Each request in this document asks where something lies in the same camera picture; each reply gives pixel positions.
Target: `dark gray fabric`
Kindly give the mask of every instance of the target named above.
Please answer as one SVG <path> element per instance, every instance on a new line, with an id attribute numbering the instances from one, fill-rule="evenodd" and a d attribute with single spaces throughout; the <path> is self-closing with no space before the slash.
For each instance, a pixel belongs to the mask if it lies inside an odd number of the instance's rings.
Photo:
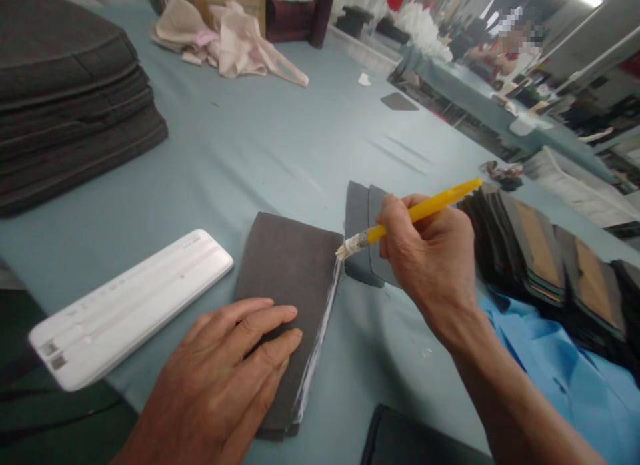
<path id="1" fill-rule="evenodd" d="M 38 205 L 71 187 L 127 162 L 167 137 L 154 105 L 78 143 L 28 160 L 0 163 L 0 217 Z"/>
<path id="2" fill-rule="evenodd" d="M 382 199 L 384 199 L 387 193 L 371 185 L 369 187 L 369 226 L 373 227 L 377 225 L 375 217 L 382 210 Z M 371 272 L 386 283 L 400 288 L 400 284 L 393 275 L 391 269 L 391 263 L 388 260 L 380 257 L 380 242 L 376 242 L 369 246 L 369 260 L 371 261 Z"/>
<path id="3" fill-rule="evenodd" d="M 258 212 L 243 254 L 235 300 L 269 297 L 276 304 L 298 308 L 296 319 L 266 334 L 273 340 L 285 330 L 299 328 L 302 342 L 291 356 L 273 405 L 258 437 L 282 440 L 297 432 L 294 421 L 300 408 L 299 390 L 309 358 L 323 337 L 319 329 L 334 283 L 335 251 L 344 237 L 285 217 Z"/>
<path id="4" fill-rule="evenodd" d="M 369 189 L 349 181 L 347 187 L 347 209 L 345 211 L 345 237 L 350 238 L 369 228 Z M 363 284 L 382 288 L 385 283 L 371 272 L 369 251 L 350 256 L 345 261 L 345 273 Z"/>
<path id="5" fill-rule="evenodd" d="M 484 453 L 423 423 L 378 405 L 361 465 L 490 465 Z"/>
<path id="6" fill-rule="evenodd" d="M 126 75 L 125 32 L 66 0 L 0 0 L 0 110 L 93 89 Z"/>
<path id="7" fill-rule="evenodd" d="M 413 102 L 407 99 L 400 92 L 394 92 L 389 95 L 385 95 L 382 99 L 382 103 L 389 107 L 391 110 L 396 111 L 416 111 L 418 107 Z"/>
<path id="8" fill-rule="evenodd" d="M 153 102 L 140 67 L 114 83 L 0 115 L 0 160 L 88 137 Z"/>

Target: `wrist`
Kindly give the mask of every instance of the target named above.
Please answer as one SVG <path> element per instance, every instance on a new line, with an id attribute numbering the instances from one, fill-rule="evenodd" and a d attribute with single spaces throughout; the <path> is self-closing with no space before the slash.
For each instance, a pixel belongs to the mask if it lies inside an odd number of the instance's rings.
<path id="1" fill-rule="evenodd" d="M 475 297 L 419 305 L 425 322 L 454 356 L 467 356 L 497 340 L 487 315 Z"/>

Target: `floor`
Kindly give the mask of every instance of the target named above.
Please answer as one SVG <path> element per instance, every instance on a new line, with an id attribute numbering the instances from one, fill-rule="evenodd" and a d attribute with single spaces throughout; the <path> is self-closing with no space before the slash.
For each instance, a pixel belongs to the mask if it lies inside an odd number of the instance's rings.
<path id="1" fill-rule="evenodd" d="M 67 393 L 43 366 L 8 369 L 30 357 L 27 334 L 44 318 L 26 292 L 0 290 L 0 463 L 106 464 L 137 419 L 116 391 L 101 381 Z"/>

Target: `white plastic device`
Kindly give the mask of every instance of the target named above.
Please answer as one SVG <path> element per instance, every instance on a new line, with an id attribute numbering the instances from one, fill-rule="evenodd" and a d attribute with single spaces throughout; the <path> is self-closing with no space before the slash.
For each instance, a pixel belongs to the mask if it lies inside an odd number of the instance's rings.
<path id="1" fill-rule="evenodd" d="M 195 230 L 39 323 L 29 342 L 66 391 L 94 383 L 233 267 Z"/>

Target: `beige cloth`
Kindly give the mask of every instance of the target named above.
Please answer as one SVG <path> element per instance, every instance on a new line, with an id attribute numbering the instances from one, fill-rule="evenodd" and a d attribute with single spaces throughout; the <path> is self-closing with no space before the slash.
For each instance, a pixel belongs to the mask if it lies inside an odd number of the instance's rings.
<path id="1" fill-rule="evenodd" d="M 236 1 L 226 7 L 210 6 L 214 28 L 186 0 L 170 0 L 151 38 L 158 44 L 182 52 L 184 61 L 197 65 L 209 62 L 224 77 L 242 74 L 277 75 L 302 87 L 309 78 L 260 36 L 258 20 L 244 12 Z"/>

